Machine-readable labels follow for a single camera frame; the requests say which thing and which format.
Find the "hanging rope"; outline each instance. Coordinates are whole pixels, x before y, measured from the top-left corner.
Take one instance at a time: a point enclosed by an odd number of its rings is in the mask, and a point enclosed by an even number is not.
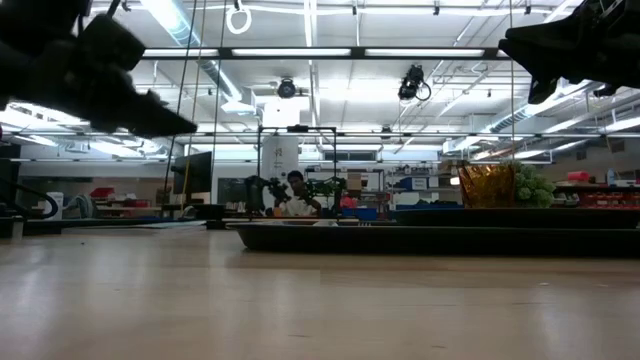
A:
[[[194,2],[194,7],[198,4],[198,0],[195,0]],[[190,28],[193,29],[193,25],[195,24],[195,20],[196,20],[196,12],[193,11],[193,14],[191,15],[191,26]],[[184,57],[184,63],[182,66],[182,78],[180,79],[180,92],[178,93],[178,106],[176,108],[176,114],[180,115],[180,108],[182,106],[182,93],[184,91],[184,79],[187,75],[187,65],[189,64],[189,50],[191,50],[191,40],[193,38],[193,30],[189,32],[189,39],[187,42],[187,51],[185,52],[185,57]],[[173,148],[175,146],[176,143],[176,137],[175,135],[171,138],[171,147],[169,148],[169,155],[167,156],[167,169],[165,171],[165,175],[164,175],[164,192],[163,192],[163,196],[162,196],[162,207],[164,207],[165,205],[167,205],[167,200],[169,200],[169,196],[167,194],[167,186],[169,184],[169,170],[171,169],[171,157],[173,156]]]
[[[204,8],[207,8],[207,0],[204,0]],[[202,44],[204,44],[204,38],[205,38],[205,24],[207,22],[207,11],[203,10],[202,11],[202,26],[200,27],[200,39],[202,40]],[[196,63],[200,63],[200,60],[202,58],[202,46],[200,46],[200,48],[198,49],[198,60],[196,61]],[[195,117],[196,117],[196,105],[198,104],[198,89],[200,86],[200,66],[198,66],[198,69],[196,70],[196,88],[195,88],[195,95],[193,96],[193,107],[191,108],[191,122],[195,122]],[[187,184],[189,183],[189,169],[191,167],[191,145],[193,144],[193,134],[189,134],[189,152],[186,154],[187,156],[187,169],[185,170],[185,174],[184,174],[184,184],[182,185],[182,201],[180,202],[180,213],[182,214],[182,212],[184,211],[184,203],[186,200],[186,196],[184,196],[184,194],[187,193]]]
[[[513,0],[509,0],[509,28],[513,28]],[[515,119],[515,70],[511,59],[511,119]],[[511,160],[516,159],[516,122],[511,122]]]
[[[224,0],[224,6],[226,8],[228,3],[228,0]],[[224,21],[222,22],[222,29],[220,30],[220,47],[222,47],[224,45],[224,35],[225,35],[225,26],[224,26]],[[220,60],[218,62],[218,67],[220,70],[222,70],[222,60]],[[216,83],[220,84],[221,81],[221,76],[222,71],[218,71],[218,78],[216,79]],[[212,174],[212,178],[213,178],[213,170],[215,169],[215,165],[216,165],[216,142],[218,140],[218,110],[220,109],[220,106],[218,104],[218,102],[220,101],[220,86],[218,86],[216,88],[216,112],[215,115],[213,117],[213,151],[211,151],[211,174]],[[213,204],[213,192],[209,193],[209,202]]]

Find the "blue bin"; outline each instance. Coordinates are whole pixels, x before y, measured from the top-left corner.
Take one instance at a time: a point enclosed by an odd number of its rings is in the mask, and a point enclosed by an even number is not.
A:
[[[359,220],[375,221],[378,219],[376,209],[342,209],[342,215],[354,216]]]

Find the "green grapes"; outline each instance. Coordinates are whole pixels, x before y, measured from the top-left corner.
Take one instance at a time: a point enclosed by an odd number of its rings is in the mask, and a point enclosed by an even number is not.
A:
[[[509,162],[515,171],[516,203],[522,207],[549,207],[553,203],[555,186],[536,174],[535,167],[520,162]]]

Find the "cable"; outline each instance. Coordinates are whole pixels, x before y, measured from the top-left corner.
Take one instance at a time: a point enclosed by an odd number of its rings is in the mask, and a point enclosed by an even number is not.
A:
[[[427,101],[431,98],[431,86],[429,86],[429,84],[427,84],[426,82],[422,81],[422,85],[424,85],[423,87],[418,88],[418,92],[416,92],[416,99],[420,100],[420,101]],[[429,90],[429,95],[427,95],[426,98],[421,98],[418,96],[418,93],[420,92],[420,89],[424,89],[427,88]]]
[[[244,25],[239,29],[233,25],[233,15],[238,13],[244,13],[245,16],[247,17]],[[249,10],[249,7],[242,5],[242,0],[235,0],[235,7],[232,7],[227,11],[226,17],[227,17],[226,19],[227,28],[229,29],[229,31],[231,31],[232,34],[236,34],[236,35],[243,34],[247,30],[249,30],[249,28],[251,27],[251,23],[253,21],[253,19],[251,18],[251,10]]]
[[[31,188],[28,188],[24,185],[20,185],[18,183],[14,183],[14,182],[10,182],[7,181],[3,178],[0,178],[0,181],[2,181],[3,183],[15,187],[16,189],[20,189],[24,192],[28,192],[31,194],[34,194],[38,197],[41,197],[43,199],[45,199],[50,205],[51,205],[51,211],[49,211],[46,214],[39,214],[36,212],[33,212],[29,209],[26,209],[18,204],[16,204],[14,201],[12,201],[11,199],[5,197],[4,195],[2,195],[2,193],[0,193],[0,201],[4,202],[5,204],[7,204],[7,206],[9,206],[10,208],[14,209],[15,211],[18,212],[18,214],[22,215],[24,218],[26,219],[38,219],[38,220],[43,220],[43,219],[48,219],[50,217],[52,217],[53,215],[55,215],[58,212],[58,203],[56,203],[55,200],[53,200],[53,198],[47,194],[38,192],[36,190],[33,190]]]
[[[227,6],[227,2],[228,0],[224,0],[224,6],[226,8]],[[220,47],[222,47],[222,45],[224,44],[224,35],[225,35],[225,31],[224,31],[224,21],[222,22],[222,29],[220,29]],[[220,67],[220,69],[222,69],[222,60],[220,60],[220,62],[218,63],[218,66]],[[222,71],[218,71],[218,78],[216,79],[216,83],[220,83],[220,77],[221,77]],[[216,101],[218,101],[218,99],[220,99],[220,87],[217,86],[216,87]],[[213,170],[216,167],[216,142],[218,140],[218,110],[220,109],[220,106],[216,106],[216,112],[214,114],[213,117],[213,147],[212,147],[212,152],[211,152],[211,177],[213,178]],[[209,192],[209,202],[213,204],[213,191]]]
[[[509,0],[509,28],[513,28],[513,0]],[[511,119],[515,118],[515,70],[514,62],[511,59]],[[511,122],[511,160],[516,159],[516,122]]]
[[[194,6],[197,5],[198,0],[195,0],[194,2]],[[191,15],[191,26],[190,28],[193,29],[193,24],[195,24],[195,20],[196,20],[196,11],[194,11]],[[189,31],[189,38],[188,38],[188,42],[187,42],[187,48],[186,48],[186,52],[185,54],[189,54],[189,50],[191,50],[191,40],[193,38],[193,30]],[[180,115],[180,107],[182,106],[182,93],[184,91],[184,79],[187,76],[187,65],[189,64],[189,57],[187,55],[185,55],[184,57],[184,64],[182,66],[182,78],[180,79],[180,91],[178,93],[178,106],[176,107],[176,114]],[[165,205],[167,205],[167,200],[169,200],[169,196],[167,196],[167,186],[169,184],[169,170],[171,169],[171,156],[173,155],[173,147],[175,146],[176,143],[176,136],[174,135],[173,137],[171,137],[171,146],[169,147],[169,154],[167,155],[167,169],[165,171],[165,175],[164,175],[164,193],[162,194],[162,207],[164,208]]]
[[[113,0],[111,5],[109,5],[109,10],[107,10],[107,16],[113,17],[115,15],[116,10],[118,10],[118,6],[120,5],[120,0]]]
[[[204,7],[207,7],[207,0],[204,0]],[[200,27],[200,34],[202,36],[201,41],[204,44],[204,29],[205,24],[207,23],[207,12],[202,12],[202,26]],[[200,62],[202,58],[202,46],[198,50],[198,60],[196,63]],[[200,86],[200,66],[196,70],[196,88],[195,88],[195,96],[193,97],[193,107],[191,108],[191,122],[195,122],[196,117],[196,105],[198,104],[198,87]],[[193,145],[193,133],[189,134],[189,153],[187,155],[187,169],[184,174],[184,184],[182,185],[182,194],[187,193],[187,184],[189,183],[189,168],[191,167],[191,145]],[[184,212],[184,202],[186,200],[186,196],[182,197],[182,201],[180,202],[180,214]]]

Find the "monitor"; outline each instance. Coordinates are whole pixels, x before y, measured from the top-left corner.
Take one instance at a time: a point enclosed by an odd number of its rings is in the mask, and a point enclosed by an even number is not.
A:
[[[187,186],[184,186],[187,176],[187,160],[189,172]],[[193,193],[211,192],[211,152],[176,158],[171,167],[173,171],[173,193],[184,193],[190,198]]]

